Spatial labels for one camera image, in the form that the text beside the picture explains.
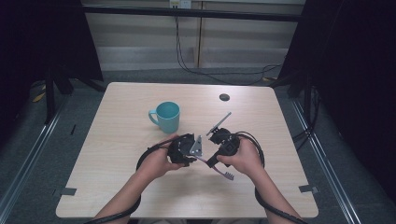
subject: wall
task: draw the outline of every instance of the wall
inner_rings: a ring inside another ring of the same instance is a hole
[[[82,0],[83,4],[169,7],[169,1]],[[192,8],[301,14],[304,1],[193,1]],[[173,17],[86,14],[102,70],[177,68]],[[178,18],[188,67],[262,67],[282,63],[295,22]]]

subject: finger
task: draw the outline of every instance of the finger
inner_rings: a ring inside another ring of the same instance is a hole
[[[168,140],[171,140],[173,138],[177,138],[177,137],[178,137],[178,135],[176,133],[172,133],[172,134],[168,135],[166,138],[164,138],[162,141],[160,141],[160,143],[168,141]],[[163,147],[169,147],[169,145],[171,145],[170,142],[166,143],[166,144],[163,144]]]
[[[251,144],[250,140],[248,140],[246,138],[240,138],[239,142],[240,142],[240,145]]]
[[[216,157],[216,159],[218,159],[218,161],[221,161],[224,164],[232,164],[232,161],[233,161],[233,159],[231,157],[222,156],[222,155],[218,155]]]
[[[184,167],[183,163],[169,163],[169,170],[178,170],[181,167]]]

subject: black cable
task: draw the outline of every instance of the black cable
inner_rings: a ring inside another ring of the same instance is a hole
[[[150,153],[152,153],[153,151],[155,151],[155,150],[157,150],[157,149],[159,149],[159,148],[162,148],[162,146],[165,145],[166,143],[173,142],[173,141],[175,141],[176,139],[182,138],[182,137],[184,137],[184,136],[186,136],[186,134],[181,135],[181,136],[178,136],[178,137],[175,137],[175,138],[172,138],[172,139],[165,140],[165,141],[163,141],[163,142],[161,142],[161,143],[158,143],[158,144],[154,145],[153,147],[149,147],[149,148],[143,153],[143,155],[140,156],[139,161],[137,162],[137,165],[136,165],[136,171],[139,169],[139,167],[140,167],[140,165],[142,164],[143,160],[144,160]],[[129,209],[123,211],[123,212],[117,213],[117,214],[115,214],[115,215],[111,215],[111,216],[108,216],[108,217],[100,217],[100,218],[97,218],[97,219],[94,219],[94,220],[85,222],[84,224],[100,224],[100,223],[106,223],[106,222],[109,222],[109,221],[114,221],[114,220],[120,219],[120,218],[122,218],[122,217],[129,216],[129,215],[131,215],[134,211],[136,211],[136,209],[137,209],[137,207],[139,207],[141,201],[142,201],[142,195],[139,196],[139,198],[138,198],[137,201],[134,203],[134,205],[132,205],[131,208],[129,208]]]
[[[335,27],[336,20],[337,20],[337,18],[338,18],[339,15],[340,15],[340,12],[341,12],[341,10],[342,10],[342,8],[343,8],[344,3],[345,3],[345,0],[343,0],[343,1],[341,2],[340,6],[337,8],[337,10],[336,10],[336,12],[335,12],[334,19],[332,20],[332,23],[331,23],[330,28],[329,28],[329,32],[328,32],[329,34],[327,35],[326,39],[324,40],[323,48],[322,48],[322,49],[319,48],[319,46],[320,46],[320,41],[319,41],[319,42],[317,43],[317,45],[314,47],[313,55],[318,54],[318,57],[316,57],[317,62],[318,62],[319,60],[322,60],[323,57],[324,57],[326,48],[329,46],[330,38],[331,38],[331,36],[332,36],[332,32],[333,32],[333,29],[334,29],[334,27]],[[318,68],[318,63],[314,63],[314,65],[311,65],[311,66],[312,66],[312,67],[311,67],[309,70],[310,70],[310,71],[315,71],[315,69]],[[286,76],[286,77],[283,78],[284,80],[278,80],[276,83],[273,83],[273,84],[274,84],[274,85],[273,85],[273,88],[275,88],[275,87],[277,87],[277,86],[280,86],[280,85],[283,85],[283,83],[282,83],[283,81],[286,81],[286,80],[289,80],[289,79],[291,79],[291,78],[294,78],[295,75],[298,75],[298,73],[295,73],[295,74]],[[316,115],[315,115],[315,117],[314,117],[314,121],[316,121],[317,114],[318,114],[318,112],[316,112]],[[299,133],[299,134],[297,134],[296,136],[293,137],[293,141],[295,142],[295,141],[297,141],[297,140],[296,140],[297,138],[300,138],[301,136],[304,136],[304,134],[307,134],[307,136],[306,136],[305,140],[303,141],[303,143],[297,148],[297,151],[300,150],[300,148],[305,144],[305,142],[306,142],[306,141],[308,140],[308,138],[311,136],[311,133],[312,133],[313,130],[314,130],[314,126],[315,126],[315,123],[311,124],[310,127],[308,127],[308,128],[305,129],[303,132],[301,132],[301,133]]]
[[[216,81],[228,84],[228,85],[238,85],[238,86],[250,86],[253,84],[256,84],[260,81],[262,81],[262,79],[264,78],[264,74],[268,71],[271,71],[277,67],[279,67],[281,64],[269,64],[264,66],[264,68],[262,69],[262,71],[260,72],[251,72],[251,73],[239,73],[239,72],[231,72],[231,73],[203,73],[203,72],[197,72],[197,71],[192,71],[190,70],[190,68],[184,63],[184,59],[183,59],[183,55],[181,53],[181,44],[180,44],[180,35],[179,35],[179,28],[178,28],[178,17],[175,16],[175,22],[176,22],[176,33],[177,33],[177,63],[178,65],[186,72],[195,74],[195,75],[200,75],[200,76],[206,76],[206,77],[210,77],[212,79],[215,79]],[[224,80],[221,80],[219,78],[216,77],[212,77],[212,76],[218,76],[218,75],[261,75],[260,78],[258,78],[257,80],[254,80],[252,82],[246,83],[246,84],[241,84],[241,83],[231,83],[231,82],[227,82]]]
[[[314,119],[310,122],[311,125],[308,128],[306,128],[304,131],[302,131],[301,133],[299,133],[293,137],[293,142],[295,143],[298,140],[300,140],[300,138],[302,136],[305,135],[304,141],[296,148],[297,151],[299,151],[303,147],[303,145],[308,141],[308,139],[311,137],[312,132],[314,131],[315,125],[317,123],[318,111],[319,111],[319,105],[320,105],[320,97],[318,96],[318,91],[316,90],[316,88],[314,87],[313,89],[314,89],[315,96],[312,99],[312,104],[315,107],[315,116],[314,116]]]
[[[248,139],[258,150],[259,152],[259,156],[260,159],[262,161],[262,167],[265,166],[265,160],[264,160],[264,155],[262,152],[262,147],[260,146],[260,143],[257,141],[257,139],[251,134],[251,133],[247,133],[247,132],[238,132],[238,133],[225,133],[225,135],[235,135],[237,137],[243,137]],[[289,213],[283,212],[275,207],[273,207],[271,204],[267,203],[265,200],[262,199],[262,196],[260,195],[260,193],[257,191],[257,189],[254,189],[255,192],[255,197],[257,202],[264,207],[265,209],[267,209],[268,211],[274,213],[277,216],[283,217],[289,221],[292,221],[294,223],[297,224],[306,224],[306,222],[304,222],[303,220],[294,217],[292,215],[290,215]]]
[[[276,215],[278,215],[278,216],[280,216],[280,217],[283,217],[283,218],[285,218],[285,219],[287,219],[287,220],[289,220],[289,221],[292,221],[292,222],[294,222],[294,223],[297,223],[297,224],[307,224],[307,223],[304,222],[303,220],[301,220],[301,219],[299,219],[299,218],[297,218],[297,217],[294,217],[294,216],[292,216],[292,215],[289,214],[289,213],[285,213],[285,212],[283,212],[283,211],[281,211],[281,210],[279,210],[279,209],[277,209],[277,208],[274,208],[274,207],[271,206],[270,204],[266,203],[265,200],[262,199],[262,196],[260,195],[260,193],[257,191],[256,188],[254,189],[254,196],[256,197],[257,202],[258,202],[262,207],[264,207],[265,209],[267,209],[268,211],[270,211],[270,212],[272,212],[272,213],[274,213],[274,214],[276,214]]]

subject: metal bracket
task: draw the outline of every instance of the metal bracket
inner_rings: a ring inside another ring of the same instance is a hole
[[[228,114],[224,117],[224,119],[222,119],[218,124],[216,124],[215,126],[213,126],[213,128],[211,130],[209,130],[209,132],[206,134],[206,136],[208,136],[210,133],[212,133],[213,131],[215,131],[222,122],[224,122],[224,120],[226,120],[229,116],[231,115],[231,112],[228,112]]]
[[[202,156],[202,137],[201,135],[197,136],[197,139],[195,140],[194,144],[192,145],[190,149],[190,155],[192,156]]]

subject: light blue mug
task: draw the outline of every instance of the light blue mug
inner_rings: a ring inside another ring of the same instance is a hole
[[[149,119],[164,133],[175,133],[178,129],[178,121],[180,118],[180,108],[174,102],[163,102],[148,112]]]

